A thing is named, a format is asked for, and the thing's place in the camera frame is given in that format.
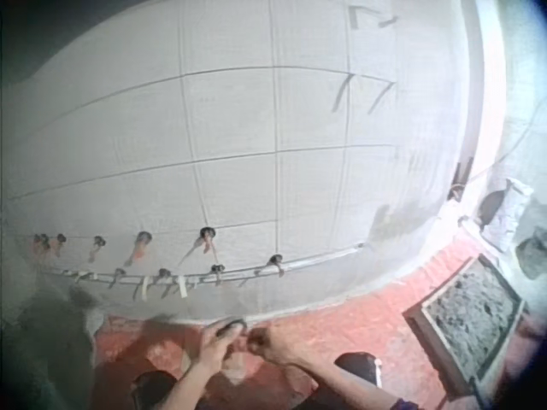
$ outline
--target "brick floor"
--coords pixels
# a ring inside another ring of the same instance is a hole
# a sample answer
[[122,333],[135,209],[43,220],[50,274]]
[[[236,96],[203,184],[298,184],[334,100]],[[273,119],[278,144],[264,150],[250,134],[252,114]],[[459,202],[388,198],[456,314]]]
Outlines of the brick floor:
[[[418,339],[402,313],[424,299],[479,253],[471,239],[459,237],[423,268],[372,294],[337,307],[276,319],[295,343],[307,343],[329,360],[351,351],[368,351],[382,359],[384,388],[425,409],[441,408],[445,392]],[[181,376],[183,350],[195,352],[198,329],[110,317],[97,334],[93,409],[131,409],[130,384],[153,369]],[[291,408],[314,387],[297,369],[281,370],[241,354],[246,377],[233,385],[218,376],[208,387],[212,404],[222,409]],[[232,364],[241,367],[241,362]]]

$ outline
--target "tile grid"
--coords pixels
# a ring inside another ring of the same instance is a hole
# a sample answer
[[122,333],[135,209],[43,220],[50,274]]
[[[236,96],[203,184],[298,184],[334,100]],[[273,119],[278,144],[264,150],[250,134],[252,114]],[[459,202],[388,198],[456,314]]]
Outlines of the tile grid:
[[[272,57],[272,65],[275,66],[275,47],[274,47],[274,12],[273,0],[268,0],[268,20],[270,23],[270,51]],[[279,127],[278,119],[278,95],[277,95],[277,73],[276,69],[272,68],[272,85],[273,85],[273,135],[275,137],[275,254],[279,253],[279,200],[281,192],[281,180],[279,177]]]
[[[347,148],[355,148],[355,147],[393,147],[393,146],[394,145],[392,143],[353,143],[353,144],[347,145]],[[279,149],[278,153],[298,152],[298,151],[319,151],[319,150],[326,150],[326,149],[342,149],[342,148],[346,148],[346,146],[340,145],[340,146],[332,146],[332,147]],[[208,159],[204,159],[204,160],[196,159],[195,161],[177,162],[177,163],[174,163],[174,164],[165,164],[165,165],[158,165],[158,166],[153,166],[153,167],[139,168],[139,169],[134,169],[132,171],[124,171],[124,172],[121,172],[121,173],[112,173],[110,175],[104,175],[102,177],[96,177],[96,178],[92,178],[92,179],[84,179],[84,180],[77,181],[77,182],[70,182],[70,183],[67,183],[67,184],[53,186],[51,188],[45,188],[45,189],[42,189],[42,190],[34,190],[34,191],[27,192],[25,194],[21,194],[21,195],[18,195],[18,196],[11,196],[11,197],[8,197],[7,199],[10,200],[10,201],[16,201],[16,200],[20,200],[22,198],[25,198],[27,196],[34,196],[34,195],[38,195],[38,194],[43,194],[43,193],[48,192],[50,190],[60,190],[60,189],[63,189],[63,188],[68,188],[69,186],[87,184],[87,183],[95,182],[95,181],[98,181],[98,180],[101,180],[101,179],[110,179],[110,178],[122,177],[124,175],[131,175],[133,173],[145,173],[145,172],[148,172],[148,171],[155,171],[155,170],[158,170],[158,169],[164,169],[164,168],[170,168],[170,167],[180,167],[180,166],[184,166],[184,165],[201,164],[201,163],[204,163],[204,162],[212,162],[212,161],[235,160],[235,159],[238,159],[238,158],[248,158],[248,157],[252,157],[252,156],[271,155],[271,154],[275,154],[275,153],[272,151],[272,152],[260,152],[260,153],[257,153],[257,154],[229,155],[229,156],[222,156],[222,157],[218,157],[218,158],[208,158]]]
[[[350,71],[350,22],[348,13],[344,11],[344,28],[345,28],[345,50],[346,50],[346,70]],[[328,248],[332,250],[332,243],[334,240],[334,234],[336,226],[338,224],[339,212],[340,212],[340,203],[342,202],[342,189],[344,186],[346,174],[346,162],[348,156],[348,139],[350,135],[350,104],[351,104],[351,74],[348,74],[346,79],[347,83],[343,83],[342,86],[345,87],[346,92],[346,107],[345,107],[345,135],[344,135],[344,150],[342,151],[342,167],[340,168],[340,178],[338,180],[338,192],[336,198],[336,208],[334,209],[334,218],[332,220],[331,233],[328,241]]]
[[179,2],[179,8],[178,8],[178,14],[179,17],[177,18],[177,41],[179,46],[179,86],[180,86],[180,96],[182,98],[182,109],[184,111],[183,115],[185,117],[185,129],[186,129],[186,135],[188,136],[188,146],[190,148],[190,157],[191,157],[191,171],[192,175],[194,177],[194,182],[196,183],[196,190],[197,195],[199,197],[199,203],[202,209],[203,219],[205,221],[205,225],[209,226],[209,218],[207,215],[207,209],[205,207],[205,201],[203,200],[203,192],[202,187],[199,182],[199,177],[197,176],[197,165],[196,165],[196,152],[194,150],[194,144],[193,139],[190,131],[190,118],[188,116],[188,104],[186,102],[186,94],[185,94],[185,85],[184,85],[184,66],[182,62],[182,27],[181,21],[182,21],[182,14],[184,7],[184,2]]
[[157,80],[154,80],[154,81],[145,82],[143,84],[133,85],[131,87],[124,88],[123,90],[114,91],[114,92],[112,92],[110,94],[107,94],[105,96],[92,99],[88,102],[84,102],[84,103],[78,105],[75,108],[71,108],[71,109],[69,109],[68,111],[66,111],[64,113],[61,113],[61,114],[55,116],[52,120],[49,120],[49,121],[45,122],[43,125],[39,126],[34,131],[26,134],[24,137],[18,138],[17,143],[13,143],[13,145],[10,144],[7,148],[15,149],[15,148],[17,148],[17,147],[19,147],[23,144],[26,144],[38,132],[40,132],[43,129],[45,129],[46,127],[54,124],[58,120],[70,115],[71,113],[73,113],[75,111],[78,111],[79,109],[88,107],[92,104],[99,103],[102,100],[106,100],[106,99],[109,99],[111,97],[119,96],[120,94],[124,94],[125,92],[135,91],[135,90],[138,90],[138,89],[141,89],[141,88],[148,87],[150,85],[165,83],[165,82],[168,82],[168,81],[172,81],[174,79],[182,80],[186,77],[191,77],[191,76],[195,76],[195,75],[211,74],[211,73],[222,73],[222,72],[226,72],[226,71],[239,71],[239,70],[267,70],[267,69],[272,69],[272,68],[291,68],[291,69],[299,69],[299,70],[319,71],[319,72],[324,72],[324,73],[339,73],[339,74],[348,74],[348,75],[353,74],[353,75],[358,75],[359,77],[363,77],[365,79],[375,79],[377,81],[382,81],[382,82],[385,82],[385,83],[388,83],[388,84],[391,83],[391,81],[388,80],[388,79],[382,79],[381,77],[376,77],[376,76],[373,76],[373,75],[346,73],[346,72],[333,70],[333,69],[329,69],[329,68],[317,68],[317,67],[305,67],[305,66],[288,66],[288,65],[284,65],[284,66],[272,65],[272,66],[254,66],[254,67],[217,68],[217,69],[214,69],[214,70],[204,70],[204,71],[197,71],[197,72],[191,72],[191,73],[184,73],[184,74],[175,75],[175,76],[172,76],[172,77],[166,77],[165,79],[157,79]]

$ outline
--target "curved wall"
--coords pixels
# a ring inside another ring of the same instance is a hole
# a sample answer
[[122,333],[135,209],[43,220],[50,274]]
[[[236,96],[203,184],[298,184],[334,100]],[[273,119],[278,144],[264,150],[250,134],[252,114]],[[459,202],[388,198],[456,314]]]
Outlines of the curved wall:
[[[418,253],[448,195],[467,46],[457,1],[141,4],[4,87],[5,225],[48,280],[94,272],[79,286],[126,316],[271,314],[364,289]],[[186,299],[159,282],[142,301],[138,277],[208,274],[204,226],[227,271],[355,252]],[[139,231],[153,240],[124,266]],[[32,252],[37,233],[68,238],[60,257]],[[136,279],[103,280],[122,267]]]

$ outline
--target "tape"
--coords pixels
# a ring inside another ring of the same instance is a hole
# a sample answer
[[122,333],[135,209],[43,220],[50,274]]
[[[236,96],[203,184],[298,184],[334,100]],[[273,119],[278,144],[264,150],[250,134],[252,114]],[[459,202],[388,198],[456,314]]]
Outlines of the tape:
[[179,291],[182,299],[185,299],[188,296],[188,293],[186,292],[186,278],[184,275],[179,275]]
[[144,279],[143,279],[143,289],[141,289],[141,296],[143,297],[143,301],[147,302],[148,301],[148,296],[147,296],[147,292],[148,292],[148,281],[149,281],[150,277],[148,276],[145,276]]

